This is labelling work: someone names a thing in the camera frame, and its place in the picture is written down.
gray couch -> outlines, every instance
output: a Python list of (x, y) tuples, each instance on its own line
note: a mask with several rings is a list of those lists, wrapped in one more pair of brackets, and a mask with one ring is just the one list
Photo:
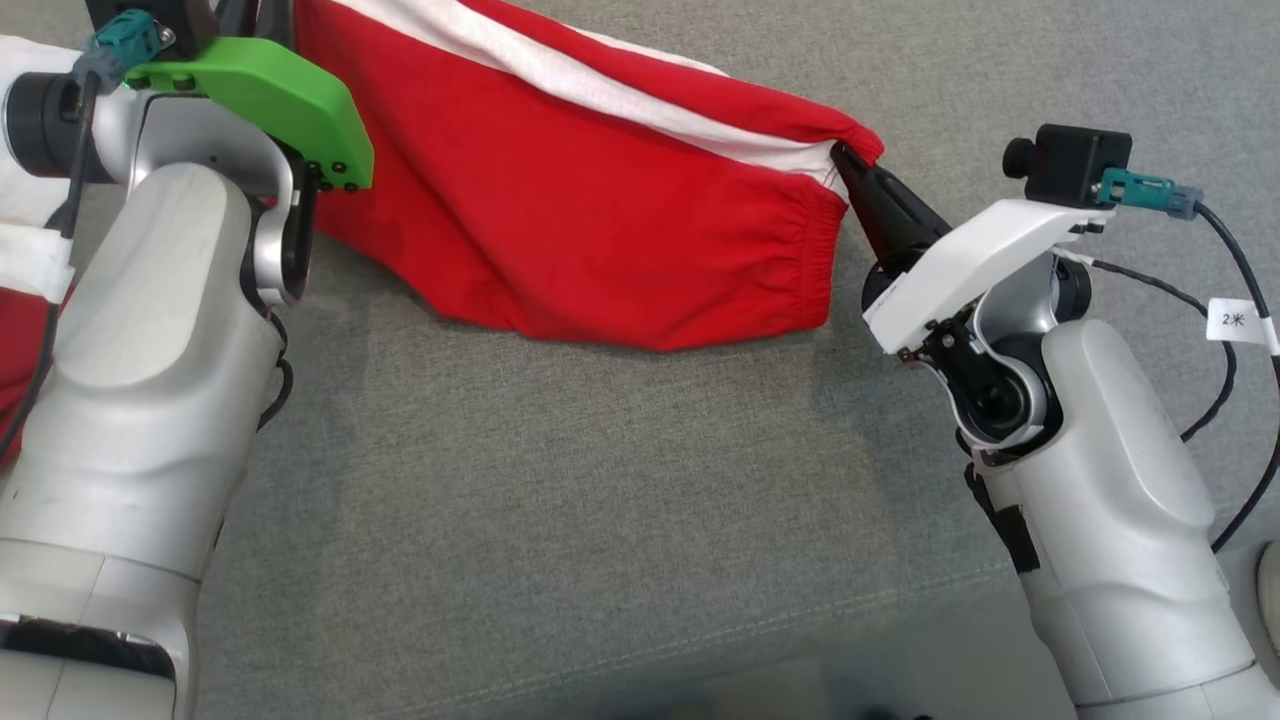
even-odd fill
[[(521, 4), (854, 114), (952, 222), (1020, 192), (1000, 173), (1009, 138), (1044, 122), (1132, 132), (1133, 169), (1204, 187), (1280, 299), (1275, 0)], [(73, 44), (82, 13), (6, 0), (0, 32)], [(113, 202), (97, 193), (82, 256)], [(1243, 293), (1203, 223), (1128, 211), (1085, 250), (1202, 299)], [(942, 391), (861, 327), (868, 265), (850, 215), (827, 327), (659, 356), (444, 322), (321, 241), (285, 315), (297, 388), (205, 583), (201, 716), (634, 716), (956, 607), (1020, 612)], [(1094, 282), (1094, 314), (1189, 424), (1222, 370), (1201, 320)], [(1193, 443), (1224, 518), (1276, 415), (1263, 352), (1245, 350), (1234, 400)], [(1240, 544), (1280, 536), (1277, 500)], [(877, 682), (847, 682), (863, 696), (849, 707), (876, 700)]]

garment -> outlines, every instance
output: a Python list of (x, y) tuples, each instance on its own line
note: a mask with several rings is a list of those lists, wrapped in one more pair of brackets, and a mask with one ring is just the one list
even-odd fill
[(497, 0), (306, 0), (298, 50), (343, 79), (374, 188), (317, 227), (442, 315), (678, 350), (826, 322), (845, 114)]
[[(38, 45), (0, 35), (0, 94), (22, 73), (61, 73), (76, 60), (74, 50)], [(67, 199), (65, 179), (28, 176), (0, 143), (0, 223), (41, 227)], [(45, 334), (42, 297), (0, 288), (0, 433), (8, 429), (40, 357)], [(0, 468), (18, 455), (18, 443), (0, 457)]]

teal connector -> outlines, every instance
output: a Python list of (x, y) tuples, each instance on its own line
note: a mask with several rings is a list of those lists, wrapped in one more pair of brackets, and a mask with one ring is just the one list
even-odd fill
[(1160, 210), (1180, 220), (1196, 219), (1196, 204), (1204, 193), (1194, 187), (1179, 186), (1167, 178), (1139, 176), (1121, 168), (1107, 168), (1098, 186), (1100, 202), (1129, 208)]
[(145, 10), (124, 10), (93, 33), (92, 49), (109, 51), (123, 65), (150, 63), (160, 54), (160, 33)]
[[(164, 49), (160, 32), (145, 10), (124, 10), (90, 37), (88, 50), (72, 65), (72, 77), (84, 87), (88, 76), (97, 76), (99, 92), (110, 95), (125, 73), (160, 54)], [(172, 37), (173, 31), (164, 32)]]

cable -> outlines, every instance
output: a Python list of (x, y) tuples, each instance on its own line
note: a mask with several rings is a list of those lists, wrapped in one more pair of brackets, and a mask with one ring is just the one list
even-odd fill
[(1253, 274), (1253, 265), (1249, 265), (1249, 259), (1244, 256), (1244, 250), (1240, 243), (1231, 234), (1231, 231), (1226, 229), (1226, 223), (1217, 217), (1217, 213), (1208, 209), (1203, 202), (1196, 204), (1196, 211), (1199, 213), (1204, 220), (1208, 222), (1217, 237), (1222, 238), (1222, 243), (1231, 252), (1231, 258), (1235, 260), (1235, 266), (1240, 269), (1240, 277), (1244, 278), (1244, 287), (1249, 288), (1249, 297), (1253, 304), (1258, 306), (1258, 316), (1266, 320), (1271, 316), (1271, 311), (1267, 310), (1267, 301), (1262, 297), (1262, 287), (1258, 284), (1257, 275)]
[[(1244, 279), (1244, 286), (1249, 290), (1249, 297), (1253, 300), (1253, 305), (1258, 310), (1258, 318), (1265, 324), (1272, 323), (1271, 311), (1267, 309), (1266, 299), (1262, 297), (1262, 287), (1258, 284), (1258, 278), (1253, 274), (1253, 266), (1249, 264), (1248, 258), (1244, 256), (1244, 250), (1235, 240), (1235, 236), (1231, 234), (1230, 229), (1228, 229), (1226, 223), (1224, 223), (1222, 219), (1219, 218), (1216, 213), (1210, 210), (1203, 202), (1196, 202), (1194, 209), (1201, 217), (1204, 218), (1206, 222), (1208, 222), (1210, 227), (1212, 227), (1213, 232), (1222, 238), (1222, 243), (1226, 245), (1226, 249), (1231, 252), (1231, 258), (1235, 260), (1235, 266), (1239, 268), (1240, 277)], [(1280, 389), (1280, 355), (1274, 354), (1271, 356), (1271, 369), (1275, 372), (1276, 389)], [(1275, 479), (1277, 469), (1280, 469), (1280, 429), (1276, 430), (1276, 443), (1271, 450), (1271, 459), (1267, 461), (1266, 469), (1262, 470), (1262, 478), (1258, 479), (1258, 484), (1253, 488), (1253, 492), (1249, 493), (1248, 500), (1244, 501), (1244, 505), (1240, 507), (1239, 512), (1235, 514), (1235, 518), (1231, 518), (1231, 521), (1228, 523), (1226, 528), (1217, 536), (1217, 539), (1213, 541), (1213, 552), (1219, 552), (1226, 547), (1226, 543), (1231, 542), (1235, 533), (1242, 525), (1244, 525), (1244, 521), (1249, 519), (1249, 515), (1252, 515), (1253, 510), (1257, 509), (1258, 502), (1262, 501), (1262, 496), (1265, 496), (1267, 489), (1271, 487), (1271, 482)]]
[[(1181, 300), (1187, 305), (1190, 305), (1192, 307), (1196, 309), (1197, 313), (1208, 319), (1208, 307), (1204, 307), (1204, 305), (1199, 300), (1196, 300), (1190, 295), (1178, 290), (1176, 287), (1169, 284), (1167, 282), (1160, 278), (1139, 273), (1138, 270), (1130, 270), (1129, 268), (1125, 268), (1123, 265), (1116, 265), (1115, 263), (1098, 260), (1097, 258), (1091, 258), (1088, 264), (1100, 270), (1106, 270), (1108, 273), (1124, 275), (1129, 279), (1138, 281), (1146, 286), (1151, 286), (1156, 290), (1167, 292), (1169, 295), (1176, 297), (1178, 300)], [(1196, 423), (1193, 423), (1192, 427), (1187, 428), (1187, 430), (1183, 432), (1181, 434), (1183, 442), (1190, 442), (1190, 439), (1196, 437), (1196, 433), (1203, 430), (1210, 423), (1212, 423), (1213, 419), (1217, 418), (1217, 414), (1222, 409), (1222, 406), (1226, 405), (1226, 401), (1231, 398), (1231, 391), (1235, 389), (1235, 370), (1239, 366), (1239, 363), (1235, 356), (1235, 348), (1231, 347), (1230, 342), (1222, 343), (1222, 351), (1226, 354), (1226, 378), (1222, 380), (1222, 389), (1217, 393), (1217, 398), (1213, 401), (1212, 405), (1210, 405), (1208, 410), (1206, 410), (1204, 414), (1201, 415), (1199, 420), (1196, 420)]]
[(54, 359), (54, 338), (58, 337), (58, 313), (60, 310), (56, 304), (50, 302), (45, 311), (45, 337), (40, 343), (40, 359), (36, 361), (36, 370), (31, 375), (31, 384), (27, 386), (27, 392), (22, 396), (18, 411), (14, 413), (13, 420), (4, 430), (4, 437), (0, 438), (0, 459), (9, 455), (9, 448), (18, 439), (18, 432), (22, 430), (27, 415), (31, 415), (31, 409), (36, 405), (36, 397), (40, 396), (40, 386), (44, 384)]
[[(79, 217), (81, 199), (84, 196), (84, 174), (88, 168), (88, 147), (93, 140), (93, 109), (97, 106), (97, 91), (101, 81), (96, 74), (90, 74), (81, 88), (79, 126), (76, 135), (76, 155), (72, 158), (70, 187), (67, 190), (67, 202), (63, 205), (61, 236), (72, 240), (76, 234), (76, 219)], [(40, 356), (36, 359), (36, 368), (31, 373), (31, 384), (22, 396), (18, 411), (14, 413), (4, 436), (0, 437), (0, 457), (9, 455), (9, 450), (18, 439), (18, 433), (27, 423), (31, 409), (36, 406), (40, 397), (40, 388), (45, 384), (50, 368), (54, 365), (54, 341), (58, 338), (58, 314), (61, 305), (50, 302), (45, 310), (45, 337), (40, 343)]]
[(284, 320), (275, 313), (268, 314), (266, 319), (275, 325), (275, 332), (280, 334), (280, 354), (275, 356), (275, 366), (280, 369), (280, 392), (275, 393), (275, 400), (259, 416), (257, 429), (260, 430), (280, 414), (289, 395), (293, 393), (293, 365), (284, 359), (284, 352), (289, 348), (289, 333), (284, 329)]
[(76, 155), (72, 156), (72, 183), (67, 190), (67, 215), (63, 218), (63, 237), (67, 240), (72, 240), (76, 234), (76, 220), (79, 218), (81, 200), (84, 197), (88, 147), (93, 142), (93, 110), (97, 108), (101, 82), (96, 73), (88, 73), (84, 77), (84, 86), (81, 87), (81, 117), (76, 133)]

red fabric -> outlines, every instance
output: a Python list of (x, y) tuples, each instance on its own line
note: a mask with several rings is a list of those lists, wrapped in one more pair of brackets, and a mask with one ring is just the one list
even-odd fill
[[(879, 140), (846, 115), (617, 50), (495, 0), (474, 10), (649, 95), (744, 129)], [(351, 88), (374, 190), (316, 223), (442, 315), (531, 337), (677, 350), (826, 322), (846, 204), (549, 96), (328, 0), (297, 5), (300, 51)]]
[[(0, 332), (4, 333), (4, 351), (0, 352), (0, 433), (9, 429), (22, 396), (31, 384), (31, 374), (40, 359), (40, 343), (45, 336), (45, 309), (42, 297), (0, 288)], [(0, 466), (18, 456), (13, 443), (0, 457)]]

